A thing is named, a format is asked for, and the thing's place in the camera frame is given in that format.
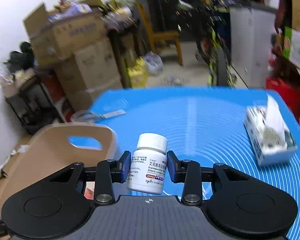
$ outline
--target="chair backrest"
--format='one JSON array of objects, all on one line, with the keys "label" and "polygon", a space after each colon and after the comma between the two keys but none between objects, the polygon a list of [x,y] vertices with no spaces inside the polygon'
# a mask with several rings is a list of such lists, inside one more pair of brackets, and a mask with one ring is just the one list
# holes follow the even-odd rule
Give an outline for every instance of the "chair backrest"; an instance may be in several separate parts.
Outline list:
[{"label": "chair backrest", "polygon": [[145,10],[144,10],[141,3],[136,3],[136,5],[137,5],[138,11],[141,15],[142,22],[146,27],[148,38],[150,39],[150,41],[152,41],[153,40],[153,29],[152,29],[150,18],[146,14],[146,12],[145,12]]}]

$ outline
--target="bicycle tire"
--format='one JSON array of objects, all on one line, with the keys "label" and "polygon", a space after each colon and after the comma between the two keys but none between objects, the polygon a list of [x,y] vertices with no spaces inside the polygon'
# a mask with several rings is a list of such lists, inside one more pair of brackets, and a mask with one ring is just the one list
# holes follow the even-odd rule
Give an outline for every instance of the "bicycle tire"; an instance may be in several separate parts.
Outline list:
[{"label": "bicycle tire", "polygon": [[217,86],[228,87],[228,61],[226,54],[222,49],[216,49],[215,53],[217,59]]}]

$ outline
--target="white medicine bottle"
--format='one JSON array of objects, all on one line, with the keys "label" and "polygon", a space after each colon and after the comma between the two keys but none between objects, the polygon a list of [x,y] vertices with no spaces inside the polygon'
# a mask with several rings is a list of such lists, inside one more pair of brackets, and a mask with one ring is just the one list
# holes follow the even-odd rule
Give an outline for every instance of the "white medicine bottle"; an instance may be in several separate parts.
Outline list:
[{"label": "white medicine bottle", "polygon": [[159,134],[143,133],[131,160],[127,189],[161,195],[167,168],[168,140]]}]

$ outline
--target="ribbed cap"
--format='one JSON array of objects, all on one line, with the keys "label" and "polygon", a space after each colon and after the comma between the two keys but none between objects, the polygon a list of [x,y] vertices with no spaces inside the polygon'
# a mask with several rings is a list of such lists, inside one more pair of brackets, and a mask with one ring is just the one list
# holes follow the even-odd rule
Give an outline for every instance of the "ribbed cap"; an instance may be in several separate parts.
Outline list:
[{"label": "ribbed cap", "polygon": [[137,149],[151,148],[155,149],[162,154],[167,152],[168,140],[164,136],[155,133],[143,133],[139,136]]}]

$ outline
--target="blue table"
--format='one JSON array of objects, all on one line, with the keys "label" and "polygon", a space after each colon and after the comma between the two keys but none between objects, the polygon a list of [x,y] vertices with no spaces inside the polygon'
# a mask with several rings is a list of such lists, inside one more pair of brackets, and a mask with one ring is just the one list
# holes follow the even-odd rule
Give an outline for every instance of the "blue table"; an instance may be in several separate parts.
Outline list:
[{"label": "blue table", "polygon": [[[259,168],[243,125],[246,107],[266,105],[267,93],[278,102],[298,151],[288,165]],[[298,216],[288,239],[300,239],[300,128],[281,97],[274,91],[223,88],[159,88],[107,91],[90,108],[102,114],[124,109],[127,114],[100,123],[118,135],[121,152],[136,150],[141,133],[152,132],[168,139],[168,150],[177,157],[192,159],[201,166],[222,162],[276,186],[298,203]],[[92,147],[93,143],[85,141]],[[181,196],[183,184],[173,184],[167,173],[164,194]],[[210,183],[202,184],[210,198]],[[132,195],[146,195],[131,192]]]}]

